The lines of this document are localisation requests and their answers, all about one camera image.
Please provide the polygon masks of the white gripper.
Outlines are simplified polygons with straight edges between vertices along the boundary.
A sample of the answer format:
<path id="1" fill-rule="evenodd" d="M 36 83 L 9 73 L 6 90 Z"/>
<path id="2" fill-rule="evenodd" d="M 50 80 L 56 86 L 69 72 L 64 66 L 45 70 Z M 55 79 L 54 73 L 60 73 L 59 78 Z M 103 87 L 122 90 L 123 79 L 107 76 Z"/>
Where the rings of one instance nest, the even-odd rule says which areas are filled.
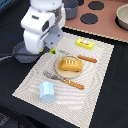
<path id="1" fill-rule="evenodd" d="M 64 8 L 55 15 L 54 12 L 40 12 L 30 7 L 21 20 L 27 51 L 38 54 L 45 47 L 52 49 L 63 37 L 62 27 L 65 21 Z"/>

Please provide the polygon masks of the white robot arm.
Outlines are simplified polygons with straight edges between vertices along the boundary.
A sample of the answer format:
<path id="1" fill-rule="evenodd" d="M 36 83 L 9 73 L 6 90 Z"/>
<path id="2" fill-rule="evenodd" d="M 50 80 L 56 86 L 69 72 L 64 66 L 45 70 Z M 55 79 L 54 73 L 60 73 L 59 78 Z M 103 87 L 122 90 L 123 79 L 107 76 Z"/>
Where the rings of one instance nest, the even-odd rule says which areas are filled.
<path id="1" fill-rule="evenodd" d="M 63 37 L 66 14 L 62 0 L 30 0 L 30 7 L 21 20 L 28 52 L 48 52 Z"/>

